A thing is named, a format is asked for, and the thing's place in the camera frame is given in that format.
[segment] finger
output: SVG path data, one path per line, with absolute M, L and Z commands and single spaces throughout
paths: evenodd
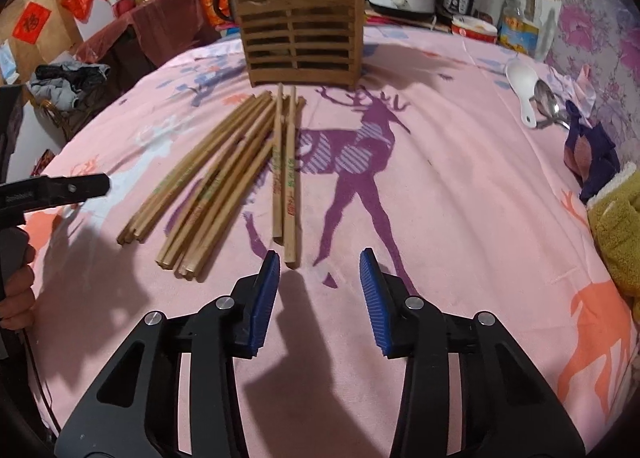
M 5 297 L 0 301 L 0 318 L 13 317 L 29 310 L 36 302 L 33 291 L 28 289 L 21 294 Z
M 4 293 L 7 296 L 18 295 L 33 285 L 34 279 L 33 269 L 29 265 L 21 267 L 15 271 L 4 285 Z
M 0 321 L 0 327 L 8 330 L 21 330 L 22 328 L 27 328 L 33 325 L 34 321 L 35 317 L 33 312 L 31 310 L 27 310 L 26 312 L 19 313 L 18 315 L 14 315 L 8 319 L 2 319 L 2 321 Z
M 26 250 L 24 251 L 24 261 L 25 265 L 32 263 L 33 260 L 36 259 L 36 249 L 34 249 L 31 245 L 27 245 Z

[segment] red and white bowl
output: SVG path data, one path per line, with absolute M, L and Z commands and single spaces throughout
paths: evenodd
M 471 16 L 454 16 L 451 32 L 488 44 L 495 44 L 498 40 L 498 29 L 495 26 Z

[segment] pink cloth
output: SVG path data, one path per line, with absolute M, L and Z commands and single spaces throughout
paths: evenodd
M 513 52 L 411 28 L 367 27 L 365 42 L 366 90 L 298 87 L 307 100 L 302 266 L 282 273 L 258 357 L 236 361 L 250 455 L 388 456 L 404 362 L 375 346 L 358 279 L 364 247 L 442 311 L 494 312 L 591 448 L 628 392 L 636 331 L 562 162 L 564 130 L 521 123 L 503 75 Z M 104 171 L 112 181 L 104 198 L 28 219 L 38 250 L 36 358 L 61 423 L 146 312 L 195 312 L 256 272 L 267 248 L 282 253 L 270 240 L 268 169 L 203 283 L 178 280 L 154 261 L 188 190 L 145 244 L 115 242 L 177 161 L 263 90 L 250 87 L 241 48 L 231 40 L 178 56 L 47 167 L 50 175 Z M 183 387 L 182 414 L 187 396 Z M 180 434 L 188 450 L 184 416 Z

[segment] red tablecloth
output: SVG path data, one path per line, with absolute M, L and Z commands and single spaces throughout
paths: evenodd
M 156 67 L 220 37 L 209 25 L 200 0 L 153 0 L 96 32 L 80 45 L 76 56 L 85 63 L 97 63 L 129 26 L 142 52 Z

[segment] kettle handle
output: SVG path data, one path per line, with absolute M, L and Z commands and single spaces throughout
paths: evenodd
M 224 20 L 225 22 L 230 22 L 230 23 L 234 22 L 234 19 L 231 17 L 231 15 L 227 16 L 225 15 L 225 13 L 222 12 L 222 10 L 220 10 L 220 0 L 213 0 L 211 5 L 213 7 L 213 12 L 216 13 L 216 16 L 218 18 L 220 18 L 221 20 Z M 231 0 L 229 0 L 229 13 L 230 12 L 231 12 Z

